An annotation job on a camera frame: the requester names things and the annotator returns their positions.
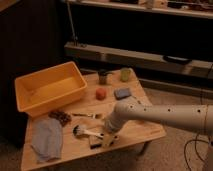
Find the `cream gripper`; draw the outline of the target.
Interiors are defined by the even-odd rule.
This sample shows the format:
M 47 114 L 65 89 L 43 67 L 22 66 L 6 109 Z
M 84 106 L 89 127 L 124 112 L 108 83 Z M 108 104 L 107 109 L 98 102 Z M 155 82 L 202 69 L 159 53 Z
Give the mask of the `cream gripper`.
M 104 123 L 104 129 L 105 132 L 108 135 L 105 135 L 103 137 L 103 141 L 102 141 L 102 147 L 103 148 L 107 148 L 109 147 L 115 140 L 118 139 L 118 136 L 115 135 L 116 133 L 118 133 L 121 130 L 121 126 L 118 124 L 113 124 L 112 122 L 108 122 L 106 121 Z

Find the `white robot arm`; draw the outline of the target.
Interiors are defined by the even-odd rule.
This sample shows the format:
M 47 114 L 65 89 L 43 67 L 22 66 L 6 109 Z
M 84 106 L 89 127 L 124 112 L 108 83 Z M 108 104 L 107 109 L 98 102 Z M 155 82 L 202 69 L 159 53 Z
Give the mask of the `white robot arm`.
M 119 132 L 129 120 L 144 120 L 213 136 L 213 105 L 153 105 L 120 101 L 104 123 L 103 147 L 110 144 L 111 134 Z

